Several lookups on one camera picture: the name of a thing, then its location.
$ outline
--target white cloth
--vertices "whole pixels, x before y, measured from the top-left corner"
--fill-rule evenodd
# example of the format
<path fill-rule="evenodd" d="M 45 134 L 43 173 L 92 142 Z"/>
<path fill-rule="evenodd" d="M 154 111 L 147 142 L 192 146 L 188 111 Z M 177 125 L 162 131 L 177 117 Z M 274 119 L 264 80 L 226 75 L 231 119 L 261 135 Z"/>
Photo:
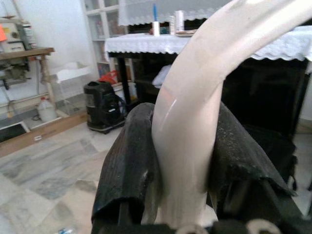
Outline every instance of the white cloth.
<path fill-rule="evenodd" d="M 134 25 L 154 21 L 153 3 L 157 6 L 158 21 L 169 21 L 175 11 L 183 10 L 186 20 L 210 17 L 231 0 L 119 0 L 119 24 Z"/>
<path fill-rule="evenodd" d="M 109 38 L 105 43 L 105 57 L 108 59 L 109 52 L 179 54 L 189 39 L 171 35 L 154 37 L 144 33 Z M 296 27 L 258 50 L 251 57 L 257 60 L 267 58 L 302 61 L 306 58 L 312 61 L 312 26 Z"/>
<path fill-rule="evenodd" d="M 157 76 L 153 79 L 152 85 L 160 89 L 165 81 L 165 78 L 171 68 L 171 65 L 163 66 Z"/>
<path fill-rule="evenodd" d="M 179 54 L 189 39 L 171 35 L 154 37 L 145 33 L 109 38 L 105 42 L 105 58 L 108 59 L 108 52 Z"/>

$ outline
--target wooden shelf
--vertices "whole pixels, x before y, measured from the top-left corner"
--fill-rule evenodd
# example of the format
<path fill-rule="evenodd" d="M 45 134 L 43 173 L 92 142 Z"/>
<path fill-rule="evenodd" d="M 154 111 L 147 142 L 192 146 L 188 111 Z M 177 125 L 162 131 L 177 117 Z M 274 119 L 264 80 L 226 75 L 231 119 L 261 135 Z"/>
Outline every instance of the wooden shelf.
<path fill-rule="evenodd" d="M 111 34 L 111 38 L 117 38 L 120 36 L 124 36 L 125 34 Z"/>
<path fill-rule="evenodd" d="M 97 63 L 101 63 L 101 64 L 109 64 L 109 62 L 107 62 L 107 61 L 97 61 Z"/>
<path fill-rule="evenodd" d="M 25 51 L 18 51 L 12 53 L 0 53 L 0 61 L 7 60 L 7 59 L 18 59 L 30 56 L 37 56 L 37 55 L 50 55 L 51 52 L 54 52 L 54 48 L 52 47 L 38 47 L 33 50 L 25 50 Z"/>
<path fill-rule="evenodd" d="M 88 16 L 94 16 L 94 15 L 98 15 L 100 13 L 101 13 L 100 9 L 94 9 L 94 10 L 86 11 L 86 15 L 88 15 Z"/>
<path fill-rule="evenodd" d="M 118 9 L 119 9 L 119 5 L 107 6 L 103 8 L 103 10 L 106 12 L 113 12 L 113 11 L 117 11 Z"/>

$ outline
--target white curved tube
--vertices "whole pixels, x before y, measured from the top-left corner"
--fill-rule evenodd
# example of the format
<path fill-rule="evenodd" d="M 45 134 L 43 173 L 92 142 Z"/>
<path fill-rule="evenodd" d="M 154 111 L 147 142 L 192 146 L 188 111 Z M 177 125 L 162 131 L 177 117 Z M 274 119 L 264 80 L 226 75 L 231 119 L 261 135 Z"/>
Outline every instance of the white curved tube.
<path fill-rule="evenodd" d="M 205 185 L 223 80 L 255 51 L 310 17 L 310 0 L 234 0 L 206 20 L 175 59 L 152 125 L 164 185 L 162 222 L 173 228 L 205 224 Z"/>

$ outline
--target marble floor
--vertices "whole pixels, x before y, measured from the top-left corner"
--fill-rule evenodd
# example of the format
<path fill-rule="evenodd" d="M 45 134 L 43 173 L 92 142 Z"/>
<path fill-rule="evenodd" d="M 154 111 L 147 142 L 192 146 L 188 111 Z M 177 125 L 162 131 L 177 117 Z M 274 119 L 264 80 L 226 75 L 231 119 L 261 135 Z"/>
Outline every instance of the marble floor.
<path fill-rule="evenodd" d="M 105 156 L 120 132 L 107 135 L 85 124 L 0 158 L 0 234 L 91 231 L 91 211 Z M 306 214 L 312 200 L 312 135 L 296 135 L 298 197 Z"/>

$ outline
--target blue candle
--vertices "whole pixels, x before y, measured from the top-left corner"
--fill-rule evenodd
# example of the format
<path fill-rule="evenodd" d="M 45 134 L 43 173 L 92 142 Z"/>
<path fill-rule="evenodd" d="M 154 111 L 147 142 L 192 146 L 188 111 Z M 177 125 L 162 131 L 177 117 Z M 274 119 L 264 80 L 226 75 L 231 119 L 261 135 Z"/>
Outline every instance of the blue candle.
<path fill-rule="evenodd" d="M 156 4 L 153 4 L 153 13 L 154 13 L 154 21 L 158 21 L 157 20 L 157 8 L 156 8 Z"/>

